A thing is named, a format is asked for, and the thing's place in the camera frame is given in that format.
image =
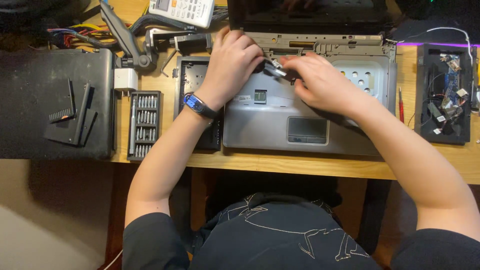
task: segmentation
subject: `forearm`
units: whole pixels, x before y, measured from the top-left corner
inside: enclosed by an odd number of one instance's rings
[[[375,144],[417,207],[451,208],[474,202],[456,169],[378,101],[370,98],[362,103],[352,118]]]
[[[170,192],[181,177],[207,124],[206,118],[186,108],[162,134],[132,180],[125,225],[145,213],[157,211],[169,214]]]

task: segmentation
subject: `person's right hand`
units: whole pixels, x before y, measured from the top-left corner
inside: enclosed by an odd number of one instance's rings
[[[295,93],[311,107],[349,116],[350,110],[359,102],[372,99],[316,53],[281,57],[280,63],[285,69],[296,70],[300,74],[307,88],[297,79]]]

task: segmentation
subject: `person's left hand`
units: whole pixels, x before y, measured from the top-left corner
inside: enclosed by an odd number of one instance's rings
[[[205,80],[195,95],[212,110],[219,110],[240,91],[263,55],[242,31],[223,28],[216,36]]]

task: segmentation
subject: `floor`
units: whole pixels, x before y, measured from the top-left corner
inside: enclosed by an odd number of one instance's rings
[[[116,163],[114,168],[114,184],[110,210],[110,224],[104,269],[121,251],[124,215],[128,188],[138,168],[136,164]],[[192,171],[192,214],[191,227],[199,228],[204,223],[205,198],[215,185],[215,179],[221,170],[194,168]],[[339,178],[338,193],[343,203],[335,207],[344,230],[355,238],[358,234],[363,206],[366,179]],[[480,206],[480,185],[470,186]],[[389,263],[395,248],[401,239],[415,231],[417,212],[410,197],[403,191],[398,182],[393,181],[388,196],[379,243],[373,258],[384,269]],[[121,257],[110,266],[109,270],[121,269]]]

